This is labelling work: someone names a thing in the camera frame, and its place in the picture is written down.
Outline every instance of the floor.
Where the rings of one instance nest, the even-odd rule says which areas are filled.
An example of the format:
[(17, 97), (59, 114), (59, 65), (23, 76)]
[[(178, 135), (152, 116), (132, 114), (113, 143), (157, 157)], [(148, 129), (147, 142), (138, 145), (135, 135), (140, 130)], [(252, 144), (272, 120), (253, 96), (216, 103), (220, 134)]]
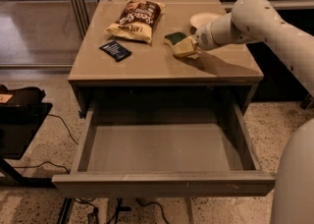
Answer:
[[(96, 5), (89, 2), (90, 16)], [(0, 64), (72, 64), (81, 38), (67, 2), (0, 2)], [(67, 82), (69, 70), (4, 70), (0, 84), (8, 88), (38, 86), (45, 90), (45, 101), (53, 103), (51, 114), (61, 116), (75, 140), (79, 140), (84, 120)], [(246, 126), (265, 172), (276, 172), (280, 157), (291, 134), (314, 118), (314, 110), (302, 110), (299, 102), (251, 103), (244, 115)], [(48, 116), (34, 141), (15, 167), (36, 166), (51, 161), (71, 169), (77, 145), (61, 120)], [(43, 165), (17, 168), (25, 176), (51, 177), (66, 174), (62, 168)], [(0, 223), (55, 223), (63, 195), (54, 189), (0, 187)], [(262, 197), (145, 198), (159, 202), (169, 223), (266, 224), (270, 221), (273, 192)], [(97, 198), (99, 223), (114, 214), (114, 198)], [(118, 223), (165, 223), (158, 205), (140, 206), (134, 198), (124, 199)], [(90, 205), (75, 203), (69, 223), (87, 223)]]

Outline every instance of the sponge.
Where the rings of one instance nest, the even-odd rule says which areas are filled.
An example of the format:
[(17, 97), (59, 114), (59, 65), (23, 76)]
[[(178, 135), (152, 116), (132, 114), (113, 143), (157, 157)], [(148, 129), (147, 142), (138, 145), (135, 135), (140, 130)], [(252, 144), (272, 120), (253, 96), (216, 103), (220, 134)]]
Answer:
[(167, 34), (164, 43), (172, 49), (176, 57), (188, 57), (196, 52), (196, 44), (193, 39), (180, 31)]

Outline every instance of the drawer front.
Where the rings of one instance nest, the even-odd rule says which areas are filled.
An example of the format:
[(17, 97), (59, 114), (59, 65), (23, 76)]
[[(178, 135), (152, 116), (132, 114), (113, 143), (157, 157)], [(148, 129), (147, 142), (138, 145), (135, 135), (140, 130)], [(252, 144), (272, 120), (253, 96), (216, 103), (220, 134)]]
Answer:
[(70, 175), (68, 197), (264, 196), (263, 173), (227, 88), (95, 92)]

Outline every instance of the snack bag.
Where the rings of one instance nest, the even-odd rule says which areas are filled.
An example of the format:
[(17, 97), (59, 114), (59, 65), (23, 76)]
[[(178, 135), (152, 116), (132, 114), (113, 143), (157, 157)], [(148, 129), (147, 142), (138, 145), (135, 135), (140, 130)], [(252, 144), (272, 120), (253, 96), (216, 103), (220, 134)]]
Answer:
[(106, 28), (112, 35), (150, 43), (156, 22), (163, 10), (161, 3), (130, 0), (120, 18)]

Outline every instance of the wooden desk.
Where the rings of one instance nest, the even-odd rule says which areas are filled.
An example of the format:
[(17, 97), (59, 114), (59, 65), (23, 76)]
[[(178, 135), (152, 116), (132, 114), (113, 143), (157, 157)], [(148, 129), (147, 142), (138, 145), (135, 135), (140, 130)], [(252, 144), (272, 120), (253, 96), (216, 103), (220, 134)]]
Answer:
[[(174, 58), (166, 34), (225, 11), (219, 0), (156, 1), (166, 8), (151, 44), (105, 34), (126, 1), (99, 3), (69, 75), (86, 129), (71, 175), (53, 183), (68, 197), (267, 194), (275, 179), (242, 119), (263, 74), (245, 45)], [(116, 63), (99, 49), (113, 39), (132, 55)]]

